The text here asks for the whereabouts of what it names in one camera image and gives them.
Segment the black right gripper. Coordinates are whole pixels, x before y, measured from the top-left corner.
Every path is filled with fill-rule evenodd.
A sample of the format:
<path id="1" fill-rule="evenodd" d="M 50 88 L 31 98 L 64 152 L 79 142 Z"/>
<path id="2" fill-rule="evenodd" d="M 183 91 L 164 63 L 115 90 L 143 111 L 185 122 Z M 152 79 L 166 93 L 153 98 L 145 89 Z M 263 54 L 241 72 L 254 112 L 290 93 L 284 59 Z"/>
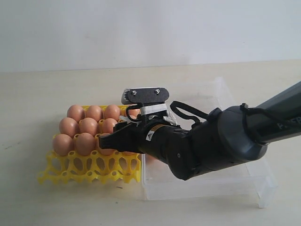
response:
<path id="1" fill-rule="evenodd" d="M 163 120 L 118 123 L 113 133 L 98 138 L 101 149 L 148 154 L 158 160 L 183 159 L 183 129 Z"/>

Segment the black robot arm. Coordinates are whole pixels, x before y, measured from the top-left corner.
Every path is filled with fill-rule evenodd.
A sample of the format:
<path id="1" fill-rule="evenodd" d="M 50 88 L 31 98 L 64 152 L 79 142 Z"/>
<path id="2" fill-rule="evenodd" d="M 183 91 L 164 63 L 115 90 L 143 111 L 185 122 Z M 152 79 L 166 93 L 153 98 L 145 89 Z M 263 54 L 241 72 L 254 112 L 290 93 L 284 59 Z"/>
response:
<path id="1" fill-rule="evenodd" d="M 263 157 L 269 143 L 301 133 L 301 85 L 289 87 L 257 107 L 243 103 L 204 113 L 179 101 L 166 105 L 166 88 L 130 88 L 122 95 L 140 115 L 99 137 L 102 149 L 148 154 L 167 164 L 178 179 Z"/>

